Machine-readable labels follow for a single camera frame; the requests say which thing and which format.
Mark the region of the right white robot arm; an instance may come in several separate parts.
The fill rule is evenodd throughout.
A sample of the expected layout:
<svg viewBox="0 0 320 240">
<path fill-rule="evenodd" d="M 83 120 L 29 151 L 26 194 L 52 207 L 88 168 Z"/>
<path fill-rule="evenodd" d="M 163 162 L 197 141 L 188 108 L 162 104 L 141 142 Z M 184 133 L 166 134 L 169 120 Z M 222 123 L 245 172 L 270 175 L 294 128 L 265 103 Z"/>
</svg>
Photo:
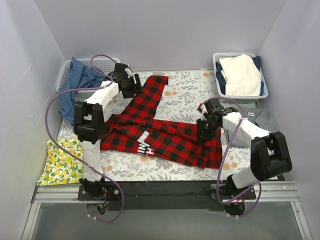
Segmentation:
<svg viewBox="0 0 320 240">
<path fill-rule="evenodd" d="M 283 133 L 269 132 L 250 122 L 244 110 L 223 107 L 217 97 L 202 102 L 197 111 L 202 117 L 196 121 L 197 139 L 207 142 L 224 129 L 240 138 L 250 149 L 250 165 L 227 177 L 225 184 L 220 180 L 212 187 L 215 199 L 222 204 L 231 203 L 253 189 L 254 185 L 291 172 L 293 169 L 289 148 Z"/>
</svg>

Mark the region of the red black plaid shirt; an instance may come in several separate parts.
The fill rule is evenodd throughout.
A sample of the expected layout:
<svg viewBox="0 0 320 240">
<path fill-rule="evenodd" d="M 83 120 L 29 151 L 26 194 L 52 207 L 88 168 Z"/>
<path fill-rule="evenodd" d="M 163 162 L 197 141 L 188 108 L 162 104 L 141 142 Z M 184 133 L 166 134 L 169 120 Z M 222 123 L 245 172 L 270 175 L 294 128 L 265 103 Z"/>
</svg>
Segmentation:
<svg viewBox="0 0 320 240">
<path fill-rule="evenodd" d="M 159 157 L 201 169 L 218 169 L 222 162 L 221 131 L 209 141 L 198 139 L 196 124 L 155 119 L 167 76 L 147 78 L 140 93 L 120 114 L 105 122 L 102 151 L 113 150 Z"/>
</svg>

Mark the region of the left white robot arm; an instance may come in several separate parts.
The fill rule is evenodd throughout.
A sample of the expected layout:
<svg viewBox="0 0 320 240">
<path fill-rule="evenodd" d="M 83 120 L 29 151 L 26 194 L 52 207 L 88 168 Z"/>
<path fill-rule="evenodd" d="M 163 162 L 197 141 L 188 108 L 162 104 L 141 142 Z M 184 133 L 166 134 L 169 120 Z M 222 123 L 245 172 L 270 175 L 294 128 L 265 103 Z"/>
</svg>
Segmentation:
<svg viewBox="0 0 320 240">
<path fill-rule="evenodd" d="M 100 144 L 105 132 L 104 110 L 109 102 L 122 93 L 125 99 L 143 92 L 138 74 L 133 74 L 127 64 L 116 63 L 114 70 L 106 75 L 101 89 L 85 101 L 77 101 L 74 107 L 73 130 L 83 149 L 83 177 L 80 179 L 78 199 L 81 201 L 104 201 L 116 189 L 102 176 Z"/>
</svg>

